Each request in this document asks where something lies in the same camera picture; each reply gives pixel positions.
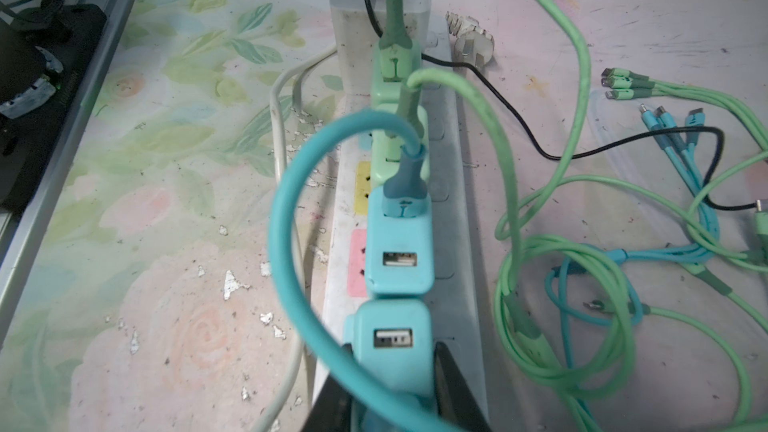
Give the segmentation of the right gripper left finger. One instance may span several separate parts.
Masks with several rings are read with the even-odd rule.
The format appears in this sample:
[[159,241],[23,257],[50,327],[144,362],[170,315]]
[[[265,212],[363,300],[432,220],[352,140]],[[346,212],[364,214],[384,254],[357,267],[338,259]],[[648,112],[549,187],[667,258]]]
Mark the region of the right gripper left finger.
[[329,374],[300,431],[350,432],[353,403],[353,396]]

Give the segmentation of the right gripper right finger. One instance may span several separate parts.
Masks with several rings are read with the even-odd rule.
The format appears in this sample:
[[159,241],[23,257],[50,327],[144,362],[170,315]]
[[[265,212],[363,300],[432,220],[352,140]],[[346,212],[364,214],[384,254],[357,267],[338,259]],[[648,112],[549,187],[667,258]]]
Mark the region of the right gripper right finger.
[[443,342],[435,343],[434,374],[440,417],[466,431],[491,432],[449,347]]

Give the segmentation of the teal plug adapter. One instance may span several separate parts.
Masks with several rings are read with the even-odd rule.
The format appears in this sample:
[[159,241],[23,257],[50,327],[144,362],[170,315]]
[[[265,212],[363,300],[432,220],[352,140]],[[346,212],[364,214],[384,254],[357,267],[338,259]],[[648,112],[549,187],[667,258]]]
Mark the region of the teal plug adapter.
[[404,217],[407,209],[394,204],[394,216],[385,214],[389,201],[384,188],[371,192],[365,244],[364,278],[370,298],[420,297],[435,282],[432,203],[415,217]]
[[431,314],[419,299],[372,299],[345,320],[355,359],[390,390],[435,399]]

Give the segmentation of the white power strip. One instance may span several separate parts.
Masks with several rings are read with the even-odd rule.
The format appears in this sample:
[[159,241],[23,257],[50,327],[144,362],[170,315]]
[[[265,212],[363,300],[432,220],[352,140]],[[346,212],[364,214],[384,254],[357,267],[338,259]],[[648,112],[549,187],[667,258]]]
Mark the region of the white power strip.
[[448,86],[422,88],[429,192],[420,201],[385,195],[399,161],[378,156],[383,132],[343,144],[322,319],[390,391],[459,428],[485,431],[458,102]]

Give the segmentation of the white charger adapter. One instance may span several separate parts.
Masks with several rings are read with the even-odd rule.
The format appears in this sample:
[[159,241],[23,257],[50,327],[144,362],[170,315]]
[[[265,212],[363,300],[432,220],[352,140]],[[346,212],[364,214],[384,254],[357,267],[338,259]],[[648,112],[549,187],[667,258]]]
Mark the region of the white charger adapter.
[[[329,0],[343,90],[368,95],[372,83],[375,33],[364,0]],[[431,0],[404,0],[408,34],[422,47],[428,44]]]

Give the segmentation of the green charger adapter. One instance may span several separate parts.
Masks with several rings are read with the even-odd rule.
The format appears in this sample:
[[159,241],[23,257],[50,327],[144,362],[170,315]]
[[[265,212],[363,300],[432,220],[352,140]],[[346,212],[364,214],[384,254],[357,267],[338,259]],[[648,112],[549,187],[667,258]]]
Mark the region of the green charger adapter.
[[421,45],[414,40],[410,48],[400,45],[374,47],[371,82],[371,104],[374,109],[383,104],[396,104],[401,85],[412,72],[421,67]]

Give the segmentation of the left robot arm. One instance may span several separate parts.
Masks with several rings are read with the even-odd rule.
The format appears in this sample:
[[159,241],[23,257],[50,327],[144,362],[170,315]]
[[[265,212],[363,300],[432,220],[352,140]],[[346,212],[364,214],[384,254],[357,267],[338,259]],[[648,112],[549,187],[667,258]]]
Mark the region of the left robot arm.
[[42,0],[1,23],[1,208],[31,201],[100,42],[93,4]]

